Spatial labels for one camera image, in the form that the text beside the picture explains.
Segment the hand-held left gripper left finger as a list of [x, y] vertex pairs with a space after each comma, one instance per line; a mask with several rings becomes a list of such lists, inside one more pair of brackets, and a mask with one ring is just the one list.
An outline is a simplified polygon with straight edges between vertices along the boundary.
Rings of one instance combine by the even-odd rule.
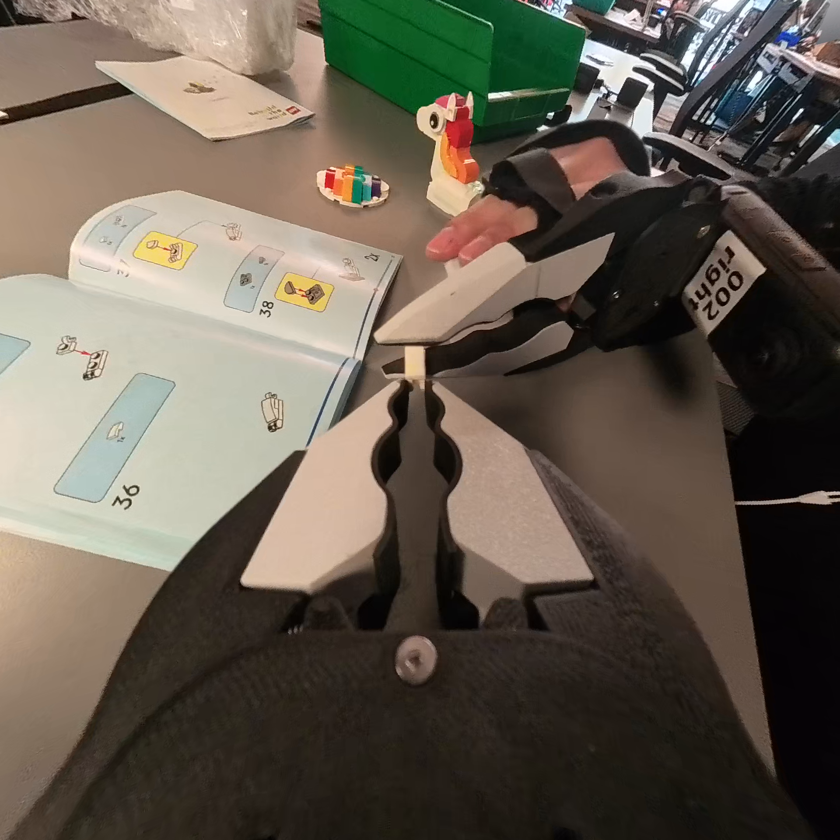
[[394, 381], [306, 450], [250, 561], [244, 588], [316, 594], [374, 570], [388, 502], [374, 473], [375, 447], [397, 429]]

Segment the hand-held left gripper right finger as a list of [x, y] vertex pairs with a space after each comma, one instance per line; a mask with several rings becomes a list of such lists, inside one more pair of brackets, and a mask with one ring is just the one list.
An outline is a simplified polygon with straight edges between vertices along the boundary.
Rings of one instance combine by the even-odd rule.
[[434, 467], [446, 488], [437, 531], [441, 602], [527, 601], [589, 587], [594, 575], [536, 458], [456, 394], [425, 390]]

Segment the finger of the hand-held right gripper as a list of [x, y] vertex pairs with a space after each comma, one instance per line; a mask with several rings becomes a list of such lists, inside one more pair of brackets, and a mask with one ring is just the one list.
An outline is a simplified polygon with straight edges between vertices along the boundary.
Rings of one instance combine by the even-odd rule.
[[392, 316], [374, 332], [381, 345], [445, 343], [518, 305], [575, 294], [605, 261], [614, 234], [530, 263], [512, 244], [495, 245]]
[[513, 375], [586, 350], [589, 336], [562, 318], [500, 318], [425, 349], [425, 375], [442, 380]]

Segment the person's right forearm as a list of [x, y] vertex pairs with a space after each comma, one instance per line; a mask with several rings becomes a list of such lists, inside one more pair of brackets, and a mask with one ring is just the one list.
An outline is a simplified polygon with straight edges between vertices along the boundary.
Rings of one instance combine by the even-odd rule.
[[749, 189], [839, 270], [839, 175], [763, 178]]

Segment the colourful lego unicorn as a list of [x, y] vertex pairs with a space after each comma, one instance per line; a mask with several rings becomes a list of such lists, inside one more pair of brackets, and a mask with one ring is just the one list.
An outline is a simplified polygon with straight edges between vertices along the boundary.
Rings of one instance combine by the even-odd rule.
[[416, 112], [416, 126], [434, 141], [427, 200], [449, 217], [465, 212], [484, 194], [480, 167], [471, 152], [474, 96], [453, 92]]

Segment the round rainbow lego plate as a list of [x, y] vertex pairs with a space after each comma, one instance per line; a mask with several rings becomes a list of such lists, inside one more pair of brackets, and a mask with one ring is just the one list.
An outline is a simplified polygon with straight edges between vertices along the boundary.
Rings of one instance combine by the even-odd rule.
[[316, 174], [320, 194], [331, 201], [353, 209], [370, 209], [384, 204], [391, 188], [376, 174], [358, 164], [330, 166]]

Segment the person's right hand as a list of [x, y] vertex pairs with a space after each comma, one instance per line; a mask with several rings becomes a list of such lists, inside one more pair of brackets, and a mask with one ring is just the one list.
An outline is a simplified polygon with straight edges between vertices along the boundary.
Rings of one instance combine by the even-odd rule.
[[[624, 169], [614, 145], [604, 137], [554, 148], [550, 154], [576, 198]], [[494, 246], [532, 231], [538, 223], [538, 215], [531, 207], [518, 206], [497, 196], [484, 196], [451, 219], [429, 241], [425, 255], [441, 263], [457, 259], [463, 266]]]

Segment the black office chair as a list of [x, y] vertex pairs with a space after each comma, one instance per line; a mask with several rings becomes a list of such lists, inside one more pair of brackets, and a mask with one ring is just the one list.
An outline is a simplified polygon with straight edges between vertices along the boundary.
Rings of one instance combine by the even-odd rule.
[[645, 51], [633, 72], [653, 88], [654, 118], [669, 98], [679, 110], [668, 132], [707, 133], [727, 89], [745, 73], [760, 51], [777, 36], [789, 18], [797, 18], [802, 2], [736, 2], [710, 28], [697, 16], [668, 16], [666, 42]]
[[720, 182], [751, 177], [717, 154], [670, 133], [649, 132], [644, 135], [643, 142], [651, 152], [653, 167], [661, 172], [676, 168], [689, 176], [705, 176]]

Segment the open pale blue instruction booklet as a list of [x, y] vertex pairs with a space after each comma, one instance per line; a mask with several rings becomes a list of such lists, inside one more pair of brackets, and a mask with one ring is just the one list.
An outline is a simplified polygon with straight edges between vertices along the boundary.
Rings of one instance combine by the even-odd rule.
[[1, 283], [2, 532], [171, 571], [340, 418], [403, 257], [186, 192]]

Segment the green plastic bin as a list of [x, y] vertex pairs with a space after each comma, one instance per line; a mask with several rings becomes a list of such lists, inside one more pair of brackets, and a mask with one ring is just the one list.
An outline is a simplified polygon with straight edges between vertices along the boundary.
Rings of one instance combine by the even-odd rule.
[[476, 141], [535, 131], [572, 93], [586, 30], [514, 1], [321, 1], [331, 67], [416, 113], [472, 94]]

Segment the wooden background desk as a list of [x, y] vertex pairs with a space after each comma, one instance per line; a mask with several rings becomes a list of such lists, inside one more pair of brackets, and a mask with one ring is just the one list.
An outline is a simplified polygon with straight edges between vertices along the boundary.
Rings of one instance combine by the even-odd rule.
[[838, 68], [782, 45], [766, 45], [759, 54], [758, 67], [795, 91], [803, 91], [810, 82], [839, 91]]

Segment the person's black clothing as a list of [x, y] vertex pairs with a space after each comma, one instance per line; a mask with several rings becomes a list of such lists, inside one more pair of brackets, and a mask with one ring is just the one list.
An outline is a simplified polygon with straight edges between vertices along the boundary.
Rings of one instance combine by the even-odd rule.
[[728, 455], [776, 769], [839, 838], [838, 415], [754, 416]]

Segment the closed pale instruction booklet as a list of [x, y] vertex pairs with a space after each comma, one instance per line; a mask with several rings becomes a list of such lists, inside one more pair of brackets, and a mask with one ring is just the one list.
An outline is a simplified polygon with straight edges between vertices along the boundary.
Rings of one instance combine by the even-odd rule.
[[97, 60], [95, 67], [207, 140], [235, 140], [311, 120], [314, 112], [210, 60]]

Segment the clear plastic bag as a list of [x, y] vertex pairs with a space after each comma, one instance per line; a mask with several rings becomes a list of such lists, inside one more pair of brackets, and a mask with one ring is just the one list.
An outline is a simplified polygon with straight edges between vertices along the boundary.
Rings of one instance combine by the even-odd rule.
[[288, 70], [295, 57], [294, 1], [14, 1], [13, 6], [50, 23], [89, 19], [153, 49], [212, 60], [247, 76]]

